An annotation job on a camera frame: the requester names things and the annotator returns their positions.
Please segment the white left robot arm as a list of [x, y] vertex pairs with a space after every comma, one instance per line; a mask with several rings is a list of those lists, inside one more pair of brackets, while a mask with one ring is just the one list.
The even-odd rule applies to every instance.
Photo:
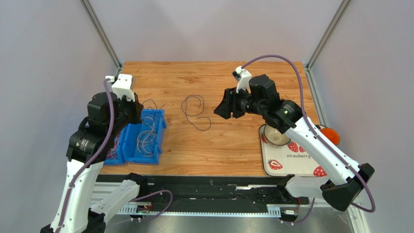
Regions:
[[141, 122], [143, 105], [133, 91], [105, 92], [88, 103], [88, 116], [69, 139], [67, 176], [57, 214], [42, 233], [103, 233], [127, 202], [148, 193], [148, 179], [130, 173], [121, 185], [93, 206], [93, 189], [115, 137], [128, 124]]

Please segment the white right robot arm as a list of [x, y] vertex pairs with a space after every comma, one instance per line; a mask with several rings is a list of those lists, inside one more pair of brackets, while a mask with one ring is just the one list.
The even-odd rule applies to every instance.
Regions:
[[366, 190], [375, 173], [369, 164], [360, 164], [334, 145], [301, 107], [292, 100], [281, 99], [276, 85], [266, 75], [248, 81], [249, 90], [236, 87], [224, 90], [221, 103], [214, 114], [224, 119], [240, 118], [245, 114], [261, 116], [265, 123], [301, 146], [326, 172], [326, 177], [287, 175], [280, 185], [292, 197], [324, 199], [331, 207], [344, 212], [355, 198]]

